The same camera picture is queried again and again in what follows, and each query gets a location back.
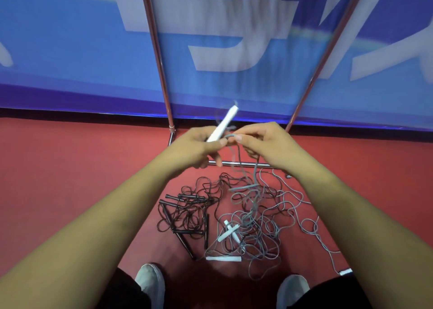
white jump rope handle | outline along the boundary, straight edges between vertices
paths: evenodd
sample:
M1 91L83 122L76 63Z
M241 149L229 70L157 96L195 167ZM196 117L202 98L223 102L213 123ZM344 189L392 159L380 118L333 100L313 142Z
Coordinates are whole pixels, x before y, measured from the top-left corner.
M206 142L219 140L219 138L221 138L221 136L223 135L226 128L229 126L229 123L235 117L238 110L239 110L239 108L236 105L234 105L232 108L230 108L227 115L225 116L224 120L219 124L219 126L216 127L215 131L212 132L212 134L206 140Z

white shoe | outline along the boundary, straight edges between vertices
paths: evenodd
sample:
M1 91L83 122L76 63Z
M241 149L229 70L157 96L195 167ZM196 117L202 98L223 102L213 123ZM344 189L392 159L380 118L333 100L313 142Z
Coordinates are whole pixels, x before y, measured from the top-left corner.
M161 271L154 264L146 263L140 268L135 281L151 301L152 309L163 309L165 284Z
M308 282L301 275L290 275L280 285L277 293L277 309L286 309L310 290Z

gray sneaker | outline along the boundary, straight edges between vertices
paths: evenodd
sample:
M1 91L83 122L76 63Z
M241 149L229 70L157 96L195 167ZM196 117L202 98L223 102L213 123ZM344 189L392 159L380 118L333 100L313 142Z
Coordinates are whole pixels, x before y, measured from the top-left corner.
M310 290L308 282L301 275L290 275L280 285L277 293L277 309L286 309Z
M149 296L152 309L163 309L165 284L159 268L152 263L146 263L138 271L135 281Z

hand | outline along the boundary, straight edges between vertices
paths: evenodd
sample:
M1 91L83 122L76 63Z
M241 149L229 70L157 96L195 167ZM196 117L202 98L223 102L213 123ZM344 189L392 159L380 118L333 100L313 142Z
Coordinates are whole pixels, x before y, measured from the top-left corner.
M240 143L248 155L260 155L272 167L295 175L298 166L311 156L276 122L246 125L233 132L230 143Z
M215 129L216 126L205 126L188 130L167 147L160 157L165 159L165 164L173 167L176 175L192 166L196 169L206 168L208 155L216 161L217 166L223 166L218 150L227 144L227 139L205 142Z

black pants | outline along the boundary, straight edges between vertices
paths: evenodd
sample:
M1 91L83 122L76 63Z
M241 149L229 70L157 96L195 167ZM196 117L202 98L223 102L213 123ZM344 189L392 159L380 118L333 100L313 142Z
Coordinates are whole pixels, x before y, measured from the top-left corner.
M353 274L319 284L290 308L371 308L370 302ZM135 280L117 268L97 309L150 309L149 297Z

